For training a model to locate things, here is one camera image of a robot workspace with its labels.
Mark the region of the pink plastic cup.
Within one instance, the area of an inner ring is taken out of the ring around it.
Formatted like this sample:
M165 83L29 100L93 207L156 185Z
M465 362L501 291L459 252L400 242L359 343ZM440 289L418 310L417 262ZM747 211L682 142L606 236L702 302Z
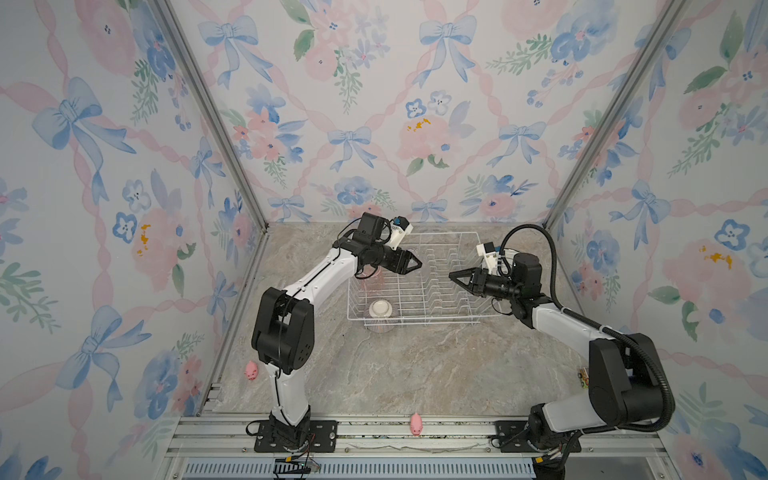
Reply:
M375 272L372 272L369 277L361 281L363 290L371 294L377 294L382 291L385 284L386 274L381 268L378 268Z

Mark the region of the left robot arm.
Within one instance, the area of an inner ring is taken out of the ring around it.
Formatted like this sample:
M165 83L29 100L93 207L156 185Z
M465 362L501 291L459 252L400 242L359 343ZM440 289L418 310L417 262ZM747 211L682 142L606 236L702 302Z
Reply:
M327 255L299 280L263 293L251 346L268 370L273 406L268 428L287 443L301 446L310 435L311 407L303 367L315 346L315 314L343 283L364 278L367 267L408 275L422 262L400 247L412 232L398 216L364 213L345 227Z

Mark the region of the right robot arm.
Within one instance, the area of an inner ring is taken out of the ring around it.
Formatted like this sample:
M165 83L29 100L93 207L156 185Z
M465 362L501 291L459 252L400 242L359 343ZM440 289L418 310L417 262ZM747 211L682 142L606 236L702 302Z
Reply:
M583 435L655 433L672 420L675 398L654 342L559 305L542 291L542 267L535 255L515 254L505 275L475 267L454 271L449 278L476 297L508 302L510 316L558 340L587 363L585 391L533 406L523 431L499 440L499 448L525 443L536 451L566 454Z

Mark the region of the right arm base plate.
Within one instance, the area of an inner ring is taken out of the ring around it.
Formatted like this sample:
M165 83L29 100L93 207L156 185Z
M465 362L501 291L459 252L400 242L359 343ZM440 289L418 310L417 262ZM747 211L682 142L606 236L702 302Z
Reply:
M546 425L530 426L527 420L494 423L492 444L502 453L547 453L567 446L571 432L552 432Z

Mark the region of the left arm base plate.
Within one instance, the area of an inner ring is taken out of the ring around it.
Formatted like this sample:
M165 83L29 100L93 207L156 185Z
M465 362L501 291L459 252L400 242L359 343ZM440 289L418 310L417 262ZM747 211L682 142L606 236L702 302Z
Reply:
M334 420L306 420L289 426L270 418L256 424L257 431L251 425L246 427L256 453L333 453L336 449L339 423Z

